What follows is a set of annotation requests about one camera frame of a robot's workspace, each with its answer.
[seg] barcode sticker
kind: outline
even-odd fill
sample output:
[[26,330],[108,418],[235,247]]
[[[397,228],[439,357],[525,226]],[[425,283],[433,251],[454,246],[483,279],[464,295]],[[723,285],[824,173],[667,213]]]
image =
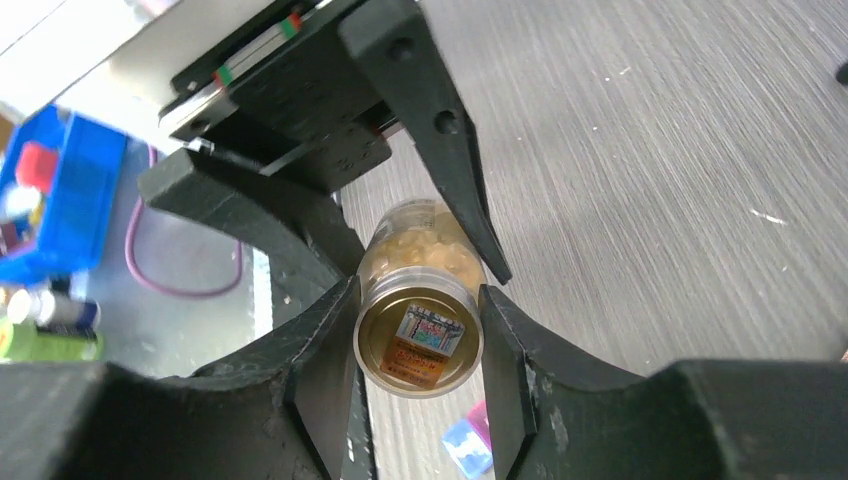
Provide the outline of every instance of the barcode sticker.
[[465,326],[411,304],[380,362],[380,371],[422,388],[433,388],[456,350]]

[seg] floor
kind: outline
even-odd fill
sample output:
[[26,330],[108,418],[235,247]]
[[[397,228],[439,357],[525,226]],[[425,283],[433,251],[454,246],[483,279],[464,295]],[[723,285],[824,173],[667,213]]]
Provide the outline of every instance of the floor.
[[[256,305],[270,305],[270,300],[256,301],[255,294],[262,289],[254,288],[254,271],[261,265],[254,262],[251,248],[244,249],[244,276],[238,288],[214,299],[162,295],[144,288],[129,274],[124,238],[138,198],[137,176],[147,164],[147,149],[131,140],[103,260],[87,278],[77,278],[74,286],[87,290],[86,296],[96,299],[103,309],[106,360],[153,377],[187,376],[269,331],[270,311],[258,312]],[[139,267],[151,279],[168,287],[198,291],[232,281],[234,246],[232,239],[208,228],[145,210],[135,252]]]
[[[494,222],[539,322],[640,374],[848,344],[846,0],[422,0],[477,124]],[[367,236],[434,190],[405,134],[343,192]],[[434,400],[370,389],[387,480],[461,478]]]

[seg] small colorful box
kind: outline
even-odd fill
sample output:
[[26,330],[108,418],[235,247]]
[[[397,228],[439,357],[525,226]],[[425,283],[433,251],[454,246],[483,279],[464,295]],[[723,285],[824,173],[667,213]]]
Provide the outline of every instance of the small colorful box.
[[492,468],[492,440],[486,402],[478,403],[467,419],[450,428],[442,444],[462,473],[474,480]]

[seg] cable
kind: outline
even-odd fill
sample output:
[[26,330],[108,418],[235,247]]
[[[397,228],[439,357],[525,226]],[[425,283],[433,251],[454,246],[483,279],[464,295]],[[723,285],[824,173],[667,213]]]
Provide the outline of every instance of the cable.
[[[148,162],[150,166],[156,165],[158,154],[156,153],[156,149],[151,145],[147,146],[147,156]],[[235,289],[239,283],[241,283],[242,270],[244,269],[244,258],[242,255],[241,242],[236,242],[236,274],[233,280],[219,288],[215,288],[212,290],[182,290],[179,288],[168,287],[157,283],[138,267],[138,263],[135,260],[135,236],[138,231],[138,224],[141,221],[141,214],[144,211],[144,203],[141,201],[141,198],[136,200],[135,207],[133,207],[132,215],[130,216],[130,224],[127,227],[127,236],[124,239],[124,257],[127,261],[127,268],[130,271],[130,274],[136,281],[142,286],[149,288],[150,290],[163,293],[165,295],[171,295],[174,297],[183,297],[183,298],[193,298],[193,299],[206,299],[206,298],[214,298],[220,295],[224,295]]]

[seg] pill bottle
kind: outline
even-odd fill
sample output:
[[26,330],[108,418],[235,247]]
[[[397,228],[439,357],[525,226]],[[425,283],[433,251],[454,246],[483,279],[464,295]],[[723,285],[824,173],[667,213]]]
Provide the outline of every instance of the pill bottle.
[[354,353],[381,388],[408,398],[445,394],[483,354],[477,293],[483,265],[443,202],[403,202],[380,220],[359,267]]

